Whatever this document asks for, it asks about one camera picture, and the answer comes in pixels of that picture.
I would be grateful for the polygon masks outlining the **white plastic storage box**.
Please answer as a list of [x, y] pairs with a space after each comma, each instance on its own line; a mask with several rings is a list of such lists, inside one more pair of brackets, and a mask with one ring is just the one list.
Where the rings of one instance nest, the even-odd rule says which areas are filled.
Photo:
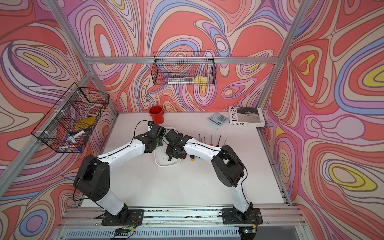
[[169, 142], [165, 139], [165, 137], [162, 138], [163, 145], [158, 146], [154, 150], [154, 160], [158, 167], [160, 168], [167, 168], [167, 167], [173, 167], [181, 163], [181, 159], [176, 158], [169, 158], [169, 156], [166, 154], [166, 150], [168, 147]]

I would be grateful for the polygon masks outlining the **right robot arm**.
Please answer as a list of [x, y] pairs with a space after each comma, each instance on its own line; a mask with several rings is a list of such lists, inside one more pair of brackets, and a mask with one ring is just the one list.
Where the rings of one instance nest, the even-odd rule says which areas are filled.
[[248, 176], [246, 167], [234, 150], [228, 146], [214, 147], [199, 142], [191, 136], [175, 130], [165, 134], [168, 142], [166, 154], [170, 158], [185, 159], [187, 156], [198, 157], [210, 162], [219, 181], [230, 188], [234, 209], [245, 214], [251, 203], [247, 199], [243, 182]]

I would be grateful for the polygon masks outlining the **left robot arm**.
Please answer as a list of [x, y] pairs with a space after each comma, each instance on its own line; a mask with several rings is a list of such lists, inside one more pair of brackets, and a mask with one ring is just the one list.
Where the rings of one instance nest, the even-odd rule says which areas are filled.
[[112, 173], [128, 161], [152, 153], [163, 144], [166, 128], [148, 121], [148, 131], [136, 135], [127, 144], [99, 156], [86, 156], [74, 180], [75, 190], [113, 216], [127, 208], [111, 190]]

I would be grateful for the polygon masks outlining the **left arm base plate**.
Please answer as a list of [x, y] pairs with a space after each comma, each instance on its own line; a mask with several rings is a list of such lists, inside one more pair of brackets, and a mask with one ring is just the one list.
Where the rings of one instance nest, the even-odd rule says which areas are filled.
[[122, 209], [115, 215], [105, 211], [102, 218], [102, 226], [140, 226], [144, 219], [144, 210], [139, 209]]

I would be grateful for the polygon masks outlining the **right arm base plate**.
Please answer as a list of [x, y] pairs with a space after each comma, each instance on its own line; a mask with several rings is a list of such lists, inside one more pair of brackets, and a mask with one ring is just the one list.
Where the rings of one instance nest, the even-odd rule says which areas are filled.
[[224, 225], [261, 225], [263, 224], [262, 214], [259, 208], [251, 208], [244, 213], [232, 209], [222, 209], [219, 212], [219, 217], [223, 219]]

